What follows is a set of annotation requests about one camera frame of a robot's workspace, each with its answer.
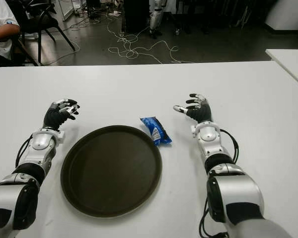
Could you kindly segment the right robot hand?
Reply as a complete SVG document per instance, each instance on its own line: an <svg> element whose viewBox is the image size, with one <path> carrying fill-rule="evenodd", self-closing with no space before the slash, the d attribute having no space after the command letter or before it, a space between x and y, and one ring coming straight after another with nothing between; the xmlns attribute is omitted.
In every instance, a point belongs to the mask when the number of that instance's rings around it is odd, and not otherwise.
<svg viewBox="0 0 298 238"><path fill-rule="evenodd" d="M213 121L212 111L208 100L201 94L189 94L190 99L186 101L187 107L179 105L173 106L173 109L179 113L185 114L197 123Z"/></svg>

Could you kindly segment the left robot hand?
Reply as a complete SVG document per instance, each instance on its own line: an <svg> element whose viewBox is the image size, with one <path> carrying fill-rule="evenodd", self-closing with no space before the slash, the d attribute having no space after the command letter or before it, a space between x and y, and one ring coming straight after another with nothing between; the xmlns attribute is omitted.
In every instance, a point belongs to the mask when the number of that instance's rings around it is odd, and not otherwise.
<svg viewBox="0 0 298 238"><path fill-rule="evenodd" d="M75 120L74 115L79 114L79 108L77 101L72 99L60 99L53 102L45 114L43 128L58 131L66 120Z"/></svg>

